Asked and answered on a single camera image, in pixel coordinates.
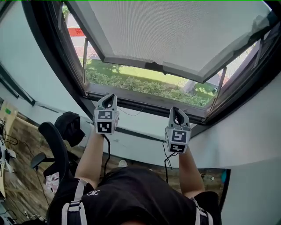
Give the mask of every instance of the white logo on shirt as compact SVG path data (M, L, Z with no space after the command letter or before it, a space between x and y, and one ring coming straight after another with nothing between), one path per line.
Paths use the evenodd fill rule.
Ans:
M91 196L91 195L98 195L98 192L99 192L99 191L100 191L100 190L91 191L91 192L87 193L87 195L88 195L88 196Z

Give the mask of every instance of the black t-shirt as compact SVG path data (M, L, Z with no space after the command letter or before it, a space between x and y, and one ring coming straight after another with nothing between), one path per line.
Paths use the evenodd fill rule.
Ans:
M48 210L49 224L61 224L62 207L74 200L78 181L74 178L60 183ZM195 199L212 215L214 225L220 225L218 195L203 192ZM85 186L82 202L88 225L119 225L127 221L152 225L195 224L195 203L148 169L125 167L108 173L95 190L90 184Z

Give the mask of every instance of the person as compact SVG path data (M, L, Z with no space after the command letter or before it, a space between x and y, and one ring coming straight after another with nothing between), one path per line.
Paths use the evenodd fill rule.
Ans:
M189 148L179 154L179 193L144 168L122 167L107 173L99 183L103 145L104 137L93 132L75 178L59 184L48 209L49 224L62 223L62 208L73 201L80 180L87 183L81 201L88 225L221 224L218 195L205 191ZM196 205L202 208L200 223Z

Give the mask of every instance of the backpack strap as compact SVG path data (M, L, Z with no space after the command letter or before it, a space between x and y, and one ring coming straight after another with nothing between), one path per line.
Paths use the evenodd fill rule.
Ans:
M81 202L84 187L87 184L84 180L79 180L74 200L64 204L61 211L61 225L87 225L87 218L83 202Z
M214 222L213 222L213 218L211 216L211 214L207 211L205 211L204 209L202 209L197 201L195 200L195 198L190 198L196 205L196 220L195 220L195 225L200 225L201 224L201 219L200 219L200 216L204 216L204 217L207 217L208 218L208 225L213 225Z

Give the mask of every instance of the green sticker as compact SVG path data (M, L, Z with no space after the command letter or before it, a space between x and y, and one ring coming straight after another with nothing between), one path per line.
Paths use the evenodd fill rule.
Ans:
M7 114L9 114L9 115L11 114L11 111L10 111L9 109L7 109L7 108L6 108L5 112L6 112Z

